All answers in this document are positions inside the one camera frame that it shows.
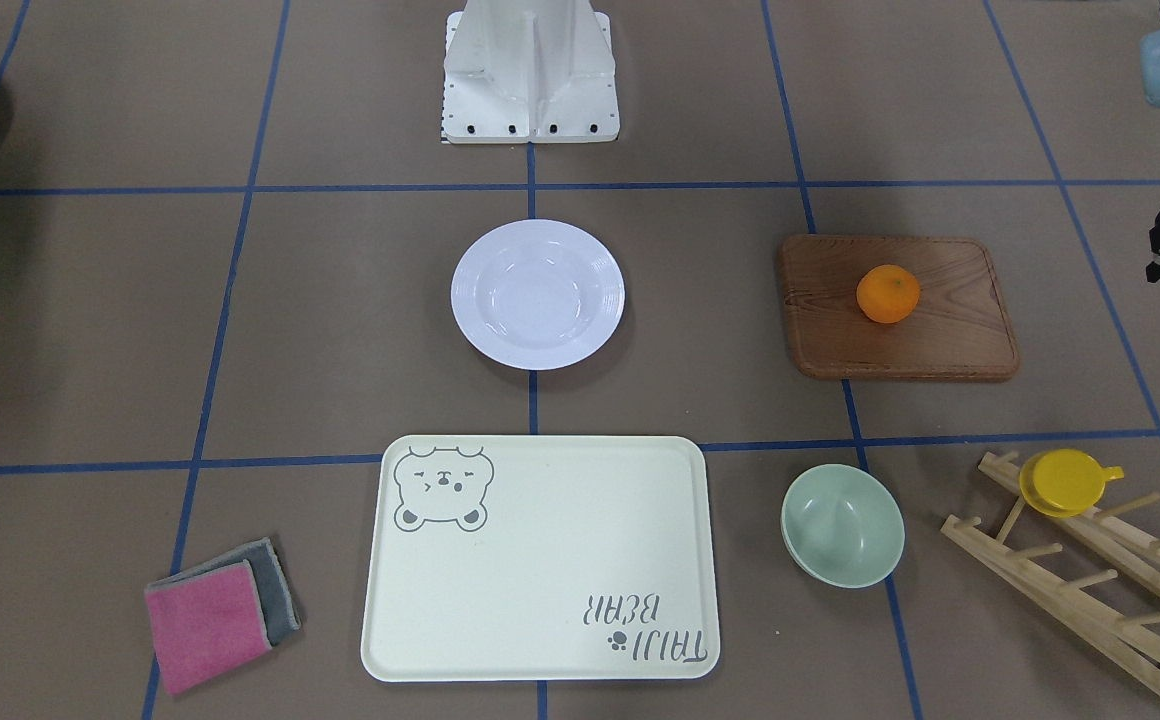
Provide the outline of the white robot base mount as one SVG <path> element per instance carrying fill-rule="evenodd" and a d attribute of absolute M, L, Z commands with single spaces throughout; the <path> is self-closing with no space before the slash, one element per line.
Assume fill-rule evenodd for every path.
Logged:
<path fill-rule="evenodd" d="M 611 20 L 589 1 L 469 1 L 444 41 L 443 141 L 617 140 Z"/>

